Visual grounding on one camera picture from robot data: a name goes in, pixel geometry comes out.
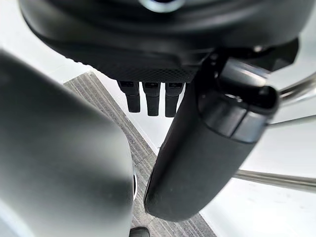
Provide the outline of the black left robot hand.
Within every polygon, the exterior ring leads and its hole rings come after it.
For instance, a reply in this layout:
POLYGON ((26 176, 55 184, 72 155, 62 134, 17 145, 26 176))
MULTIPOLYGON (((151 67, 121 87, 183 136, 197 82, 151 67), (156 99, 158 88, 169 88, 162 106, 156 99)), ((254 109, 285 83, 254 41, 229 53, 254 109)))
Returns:
POLYGON ((183 221, 223 189, 276 114, 267 76, 295 61, 313 0, 21 0, 47 46, 117 81, 128 109, 173 119, 145 210, 183 221))

